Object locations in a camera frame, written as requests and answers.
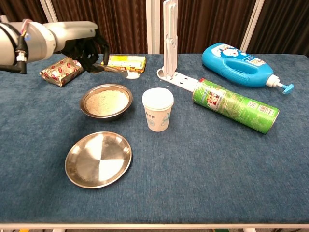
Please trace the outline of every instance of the brown curtain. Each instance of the brown curtain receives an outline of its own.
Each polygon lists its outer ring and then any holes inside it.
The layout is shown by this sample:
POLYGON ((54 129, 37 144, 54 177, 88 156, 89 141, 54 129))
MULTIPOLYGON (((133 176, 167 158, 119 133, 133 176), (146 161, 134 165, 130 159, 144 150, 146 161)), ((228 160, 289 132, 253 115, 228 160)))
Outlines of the brown curtain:
POLYGON ((40 0, 0 0, 0 13, 6 15, 10 22, 21 22, 29 18, 47 23, 40 0))
POLYGON ((309 1, 265 0, 247 51, 309 56, 309 1))
MULTIPOLYGON (((160 53, 163 53, 163 1, 160 53)), ((178 53, 202 53, 217 42, 239 48, 254 4, 255 0, 179 0, 178 53)))
POLYGON ((92 21, 114 54, 147 53, 145 0, 52 0, 59 21, 92 21))

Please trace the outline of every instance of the stainless steel plate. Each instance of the stainless steel plate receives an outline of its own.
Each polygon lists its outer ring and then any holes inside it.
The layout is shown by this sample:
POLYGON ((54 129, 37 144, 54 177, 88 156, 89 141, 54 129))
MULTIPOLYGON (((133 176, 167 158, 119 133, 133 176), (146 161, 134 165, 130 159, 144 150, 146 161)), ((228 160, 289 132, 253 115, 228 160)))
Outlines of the stainless steel plate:
POLYGON ((78 141, 69 151, 65 170, 76 185, 96 189, 118 180, 132 160, 129 142, 113 132, 97 132, 78 141))

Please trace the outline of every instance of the cartoon label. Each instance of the cartoon label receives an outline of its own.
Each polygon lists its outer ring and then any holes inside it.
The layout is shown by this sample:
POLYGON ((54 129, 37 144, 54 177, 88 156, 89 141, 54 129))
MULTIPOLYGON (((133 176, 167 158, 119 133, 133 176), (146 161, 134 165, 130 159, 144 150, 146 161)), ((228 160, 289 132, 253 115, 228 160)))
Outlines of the cartoon label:
POLYGON ((217 57, 227 57, 227 58, 236 58, 241 59, 244 61, 247 61, 255 66, 261 66, 262 64, 265 64, 264 61, 251 56, 249 54, 246 54, 230 45, 227 44, 221 44, 219 46, 216 46, 211 50, 211 52, 217 56, 217 57))
POLYGON ((167 113, 167 115, 163 118, 161 126, 163 127, 163 126, 165 126, 168 123, 169 123, 169 113, 167 113))

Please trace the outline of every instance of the blue tablecloth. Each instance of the blue tablecloth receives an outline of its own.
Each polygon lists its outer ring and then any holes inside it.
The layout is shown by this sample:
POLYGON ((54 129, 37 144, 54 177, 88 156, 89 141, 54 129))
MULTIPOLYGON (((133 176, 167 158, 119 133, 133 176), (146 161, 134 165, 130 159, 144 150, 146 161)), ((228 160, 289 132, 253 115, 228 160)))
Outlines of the blue tablecloth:
POLYGON ((177 71, 279 108, 266 135, 160 81, 162 55, 146 55, 136 80, 86 72, 58 87, 40 78, 62 55, 29 64, 27 75, 0 72, 0 223, 309 223, 309 60, 257 56, 294 84, 291 94, 232 84, 203 67, 201 54, 179 55, 177 71), (105 83, 133 93, 118 121, 92 119, 79 108, 86 91, 105 83), (148 129, 141 103, 152 87, 168 88, 175 99, 161 133, 148 129), (78 140, 97 131, 127 138, 133 161, 110 186, 80 188, 64 161, 78 140))

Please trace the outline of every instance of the white stand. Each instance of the white stand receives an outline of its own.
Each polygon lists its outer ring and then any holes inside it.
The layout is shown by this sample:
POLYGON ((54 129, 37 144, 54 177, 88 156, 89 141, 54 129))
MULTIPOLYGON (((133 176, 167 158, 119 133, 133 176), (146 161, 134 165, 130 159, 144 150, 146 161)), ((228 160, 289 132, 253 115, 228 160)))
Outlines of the white stand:
POLYGON ((197 80, 179 72, 177 68, 177 18, 178 0, 163 2, 164 19, 164 66, 157 71, 161 80, 167 81, 190 92, 194 91, 197 80))
POLYGON ((164 76, 164 66, 162 69, 158 69, 158 71, 156 72, 156 74, 158 75, 158 77, 161 80, 167 81, 169 83, 172 83, 176 86, 179 86, 181 88, 184 88, 190 92, 194 91, 194 88, 196 87, 198 80, 188 77, 186 75, 183 75, 179 72, 174 72, 173 76, 164 76))

